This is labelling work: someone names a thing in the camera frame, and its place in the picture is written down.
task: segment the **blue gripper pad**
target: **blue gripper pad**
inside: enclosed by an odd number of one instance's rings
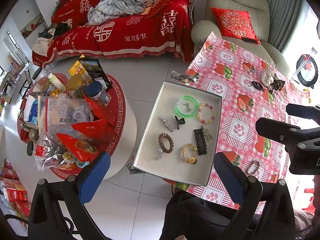
[[[213,166],[232,201],[241,205],[246,194],[247,176],[239,167],[233,166],[222,152],[214,155]]]
[[[101,181],[110,168],[111,158],[107,152],[101,152],[96,159],[77,176],[76,186],[82,205],[92,200]]]

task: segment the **pink checkered tablecloth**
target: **pink checkered tablecloth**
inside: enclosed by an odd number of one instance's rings
[[[267,68],[268,64],[252,52],[218,38],[212,32],[186,70],[187,74],[197,76],[197,81],[185,85],[223,98],[216,152],[227,152],[228,159],[243,171],[248,170],[253,160],[259,161],[255,177],[274,182],[277,178],[285,178],[289,155],[284,151],[284,145],[258,137],[255,122],[266,117],[298,125],[299,118],[288,116],[285,108],[288,103],[302,104],[305,95],[277,70],[279,79],[286,81],[280,92],[272,96],[268,90],[255,89],[251,82],[261,82],[261,74]],[[214,168],[207,187],[180,183],[177,186],[205,200],[237,208]],[[263,205],[259,205],[257,212],[262,210]]]

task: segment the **green bracelet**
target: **green bracelet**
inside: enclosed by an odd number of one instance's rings
[[[193,112],[192,112],[191,114],[183,114],[183,113],[181,113],[181,112],[179,111],[179,109],[178,109],[178,105],[179,105],[180,102],[181,102],[182,100],[184,100],[184,99],[191,101],[191,102],[195,105],[195,109],[193,110]],[[183,96],[183,97],[176,103],[175,111],[176,111],[176,113],[177,113],[179,116],[181,116],[181,117],[183,117],[183,118],[191,118],[191,117],[193,117],[193,116],[198,112],[198,107],[199,107],[198,102],[197,102],[193,97]]]

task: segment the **gray blanket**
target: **gray blanket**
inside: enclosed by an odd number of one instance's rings
[[[90,7],[88,24],[99,25],[120,16],[140,14],[144,11],[144,0],[100,0],[98,5]]]

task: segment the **curtain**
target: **curtain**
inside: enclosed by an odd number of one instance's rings
[[[302,0],[267,0],[270,8],[268,43],[280,52],[297,21]]]

